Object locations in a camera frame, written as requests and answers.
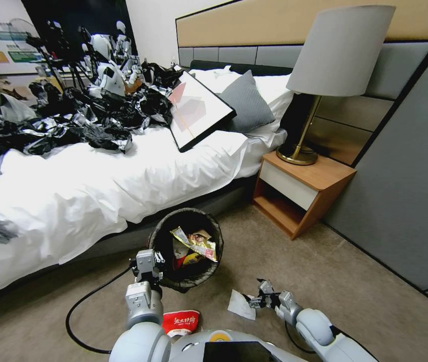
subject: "white pillow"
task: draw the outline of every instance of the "white pillow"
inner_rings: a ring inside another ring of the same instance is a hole
[[[249,133],[246,134],[247,136],[261,137],[264,139],[269,135],[272,141],[284,113],[293,100],[294,92],[286,88],[289,77],[290,74],[254,77],[259,94],[266,101],[274,115],[274,122],[249,131]]]
[[[192,69],[189,73],[214,93],[222,93],[232,82],[241,75],[230,71],[230,65],[224,69],[198,70]],[[286,109],[293,100],[294,92],[286,88],[288,75],[255,76],[256,88],[266,101],[274,115],[274,122],[258,127],[246,133],[246,136],[261,138],[270,146],[274,133],[278,130]]]
[[[222,93],[232,82],[241,75],[229,70],[231,66],[227,65],[224,69],[199,70],[192,69],[189,74],[204,84],[214,93]]]

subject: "carpet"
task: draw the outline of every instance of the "carpet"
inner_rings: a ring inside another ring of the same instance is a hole
[[[231,290],[257,294],[256,278],[293,292],[306,308],[322,310],[380,361],[428,360],[428,298],[323,224],[296,240],[251,205],[219,215],[225,248],[215,275],[180,294],[164,288],[164,311],[196,309],[203,329],[254,334],[308,361],[319,361],[289,341],[273,310],[256,321],[227,311]],[[106,361],[77,346],[65,331],[65,315],[90,290],[128,265],[136,251],[72,262],[0,292],[0,360]],[[72,316],[84,342],[111,349],[125,329],[124,295],[132,274],[85,301]]]

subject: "poster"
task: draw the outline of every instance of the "poster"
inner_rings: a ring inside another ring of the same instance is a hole
[[[39,56],[25,42],[23,29],[11,27],[12,19],[32,23],[21,0],[0,0],[0,74],[36,73],[36,65],[29,62]]]
[[[170,130],[181,152],[201,141],[218,122],[236,112],[186,71],[168,97],[172,103]]]

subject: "framed artwork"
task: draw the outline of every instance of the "framed artwork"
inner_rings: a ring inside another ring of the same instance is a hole
[[[168,97],[172,102],[170,131],[180,152],[187,151],[236,111],[186,71]]]

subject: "white bed sheet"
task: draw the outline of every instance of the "white bed sheet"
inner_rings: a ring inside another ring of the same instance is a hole
[[[170,131],[155,127],[133,137],[127,154],[78,143],[47,157],[11,150],[0,176],[0,220],[18,237],[0,244],[0,289],[81,254],[126,220],[208,194],[257,172],[267,145],[243,134],[215,131],[180,153]]]

